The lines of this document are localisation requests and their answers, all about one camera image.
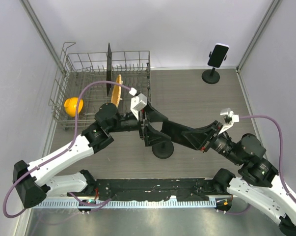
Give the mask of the black smartphone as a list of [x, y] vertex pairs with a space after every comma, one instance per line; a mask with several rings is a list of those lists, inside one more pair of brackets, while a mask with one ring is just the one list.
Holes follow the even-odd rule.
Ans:
[[161, 128], [161, 132], [169, 136], [173, 143], [180, 144], [193, 150], [199, 150], [197, 146], [195, 146], [183, 135], [183, 132], [189, 132], [194, 130], [194, 128], [181, 125], [172, 121], [164, 121], [162, 123]]

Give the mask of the lavender smartphone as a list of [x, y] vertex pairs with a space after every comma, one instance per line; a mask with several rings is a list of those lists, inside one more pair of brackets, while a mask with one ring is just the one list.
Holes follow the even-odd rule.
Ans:
[[229, 45], [216, 43], [214, 49], [209, 53], [207, 65], [214, 68], [220, 68], [227, 57]]

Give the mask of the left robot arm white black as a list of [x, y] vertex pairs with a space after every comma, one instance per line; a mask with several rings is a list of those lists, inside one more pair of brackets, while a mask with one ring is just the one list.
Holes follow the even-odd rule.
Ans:
[[95, 190], [95, 179], [86, 170], [71, 176], [57, 174], [74, 163], [92, 156], [110, 145], [114, 132], [138, 131], [147, 147], [170, 137], [155, 130], [151, 123], [168, 121], [168, 118], [154, 109], [149, 102], [132, 100], [129, 113], [119, 114], [113, 103], [105, 103], [95, 114], [95, 121], [73, 140], [51, 154], [26, 163], [20, 160], [14, 164], [13, 184], [25, 209], [44, 201], [52, 193], [82, 193], [90, 196]]

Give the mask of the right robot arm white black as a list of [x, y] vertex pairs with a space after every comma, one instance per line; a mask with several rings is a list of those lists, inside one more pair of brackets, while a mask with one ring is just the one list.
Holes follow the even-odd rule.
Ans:
[[235, 195], [265, 213], [278, 224], [286, 236], [296, 236], [296, 197], [282, 182], [280, 172], [264, 158], [266, 149], [258, 138], [244, 134], [233, 142], [227, 134], [238, 118], [226, 118], [226, 123], [215, 121], [202, 128], [184, 126], [176, 133], [174, 142], [206, 152], [213, 149], [240, 167], [236, 177], [227, 169], [220, 169], [212, 180], [212, 189], [218, 194]]

